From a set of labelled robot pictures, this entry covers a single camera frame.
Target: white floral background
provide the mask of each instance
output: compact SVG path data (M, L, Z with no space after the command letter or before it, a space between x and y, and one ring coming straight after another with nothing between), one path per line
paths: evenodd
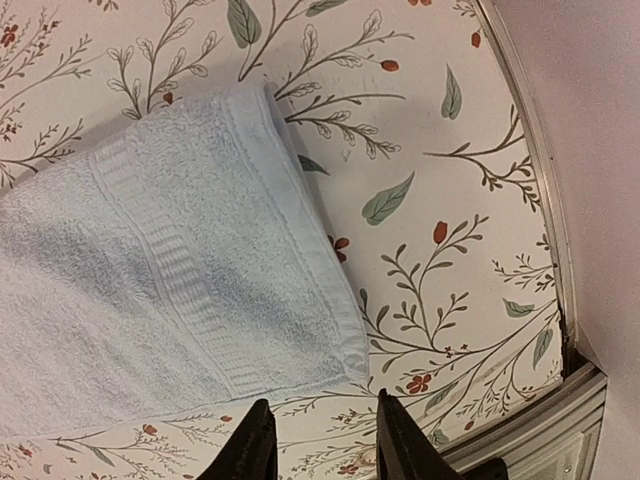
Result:
M553 246L473 3L2 0L0 19L9 195L187 95L279 85L373 372L273 406L285 479L370 475L382 387L441 448L561 382ZM244 411L0 444L0 478L195 478Z

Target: black object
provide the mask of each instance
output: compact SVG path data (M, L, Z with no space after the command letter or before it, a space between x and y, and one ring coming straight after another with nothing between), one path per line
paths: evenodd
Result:
M443 460L400 401L378 395L378 480L508 480L500 459L460 475ZM277 480L276 421L258 400L199 480Z

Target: light blue towel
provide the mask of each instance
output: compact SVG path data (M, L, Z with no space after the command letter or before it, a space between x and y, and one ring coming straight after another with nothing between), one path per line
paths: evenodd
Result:
M0 199L0 437L368 375L266 90L187 99Z

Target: folded towel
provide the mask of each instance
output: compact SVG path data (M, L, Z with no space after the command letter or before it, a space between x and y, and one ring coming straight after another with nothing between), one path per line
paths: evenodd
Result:
M187 99L0 200L0 437L366 377L266 90Z

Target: pinkish white wall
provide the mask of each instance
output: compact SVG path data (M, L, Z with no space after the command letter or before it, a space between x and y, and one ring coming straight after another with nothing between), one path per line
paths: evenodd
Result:
M640 478L640 3L495 3L555 157L579 321L610 375L593 479Z

